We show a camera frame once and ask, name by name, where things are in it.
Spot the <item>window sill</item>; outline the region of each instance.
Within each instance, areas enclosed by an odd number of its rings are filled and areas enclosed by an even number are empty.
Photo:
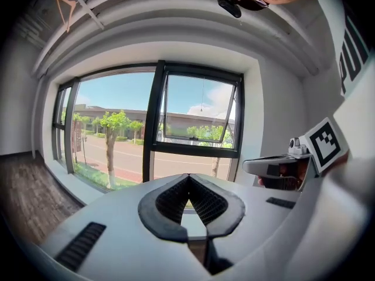
[[[88,205],[104,195],[104,193],[81,181],[75,175],[68,174],[66,168],[58,161],[53,160],[45,162],[45,164],[57,182],[83,205]]]
[[[105,192],[95,189],[94,186],[88,184],[88,180],[82,177],[68,174],[66,168],[56,160],[46,162],[46,167],[55,177],[64,189],[66,189],[75,199],[83,205],[88,205],[96,199],[105,195]],[[206,239],[206,227],[198,217],[194,209],[185,209],[182,215],[181,226],[187,229],[187,234],[191,240]]]

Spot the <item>tree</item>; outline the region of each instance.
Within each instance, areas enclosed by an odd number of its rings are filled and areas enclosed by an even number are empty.
[[[142,122],[138,122],[138,121],[132,121],[130,124],[129,124],[129,128],[134,130],[134,143],[135,143],[135,139],[137,138],[137,132],[143,127],[143,123]]]
[[[160,123],[159,130],[162,131],[162,132],[164,131],[164,123],[163,122]],[[171,125],[170,124],[166,124],[166,134],[167,135],[171,134]]]
[[[116,142],[116,137],[122,128],[128,127],[130,120],[127,118],[124,111],[118,114],[113,112],[111,115],[106,112],[100,120],[100,125],[105,128],[105,145],[107,146],[107,169],[108,169],[108,185],[113,188],[115,186],[115,171],[113,168],[113,150]]]
[[[79,112],[76,112],[75,114],[73,114],[73,120],[81,121],[81,115],[79,114]]]
[[[187,134],[194,136],[198,139],[211,139],[214,141],[219,141],[221,135],[223,133],[223,126],[200,126],[199,128],[196,126],[188,127]],[[211,143],[211,142],[200,142],[199,146],[214,146],[214,147],[224,147],[224,148],[231,148],[231,144],[225,143],[230,139],[230,132],[228,129],[225,130],[223,143]],[[217,177],[217,170],[219,169],[219,157],[212,158],[212,172],[211,176]]]
[[[90,122],[90,118],[88,116],[81,116],[81,122],[83,124],[83,132],[86,136],[86,125]]]
[[[96,127],[96,134],[98,134],[98,128],[100,125],[100,118],[97,116],[95,119],[92,121],[93,126]]]
[[[61,123],[65,122],[66,111],[61,113]]]

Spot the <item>road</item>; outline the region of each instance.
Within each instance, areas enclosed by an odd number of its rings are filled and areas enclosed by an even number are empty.
[[[84,143],[86,162],[102,172],[107,172],[105,139],[87,135]],[[128,142],[116,142],[114,148],[114,169],[117,177],[142,182],[143,146]],[[84,161],[83,149],[77,152],[79,161]],[[227,178],[230,159],[220,159],[217,177]],[[155,152],[154,178],[161,178],[181,173],[211,174],[212,158],[188,155],[177,155]]]

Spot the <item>wooden floor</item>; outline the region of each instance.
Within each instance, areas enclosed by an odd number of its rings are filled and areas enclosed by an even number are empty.
[[[39,245],[61,222],[81,209],[57,183],[37,154],[0,157],[3,214],[19,237]]]

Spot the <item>low building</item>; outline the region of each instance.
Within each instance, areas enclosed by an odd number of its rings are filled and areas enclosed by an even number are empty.
[[[133,110],[133,109],[111,109],[111,108],[102,108],[99,106],[88,106],[86,104],[77,104],[74,107],[74,113],[79,113],[81,116],[88,116],[90,118],[90,123],[87,124],[86,129],[96,131],[96,127],[92,126],[92,121],[95,118],[102,118],[106,112],[112,114],[113,112],[119,113],[124,111],[127,118],[132,121],[139,121],[145,124],[146,122],[146,113],[147,111],[143,110]],[[206,116],[197,116],[197,115],[188,115],[188,114],[167,114],[168,125],[172,126],[174,131],[185,131],[188,127],[196,126],[224,126],[224,119],[209,118]],[[230,129],[234,130],[234,120],[229,120]],[[98,131],[104,133],[103,127],[99,126]],[[132,130],[124,130],[120,132],[121,136],[126,136],[129,139],[134,138],[134,132]],[[144,138],[144,127],[141,130],[141,134],[137,138]]]

